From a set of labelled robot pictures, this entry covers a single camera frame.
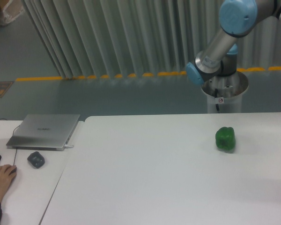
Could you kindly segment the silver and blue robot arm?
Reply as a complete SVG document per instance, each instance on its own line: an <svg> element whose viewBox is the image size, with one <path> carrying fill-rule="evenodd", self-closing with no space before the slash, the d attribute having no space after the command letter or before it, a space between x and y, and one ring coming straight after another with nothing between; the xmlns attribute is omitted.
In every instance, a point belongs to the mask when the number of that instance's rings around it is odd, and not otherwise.
<svg viewBox="0 0 281 225"><path fill-rule="evenodd" d="M268 17L281 20L281 0L226 0L220 7L221 28L199 52L193 63L185 69L188 78L197 85L223 74L224 57L236 44L237 39L247 36L259 22Z"/></svg>

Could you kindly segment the person's bare hand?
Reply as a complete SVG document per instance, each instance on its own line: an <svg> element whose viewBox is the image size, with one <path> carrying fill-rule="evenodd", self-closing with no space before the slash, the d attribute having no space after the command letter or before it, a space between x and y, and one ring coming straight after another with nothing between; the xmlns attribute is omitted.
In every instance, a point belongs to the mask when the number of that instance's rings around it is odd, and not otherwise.
<svg viewBox="0 0 281 225"><path fill-rule="evenodd" d="M13 179L16 177L17 173L9 175L9 173L15 168L16 165L2 165L0 166L0 203L7 193Z"/></svg>

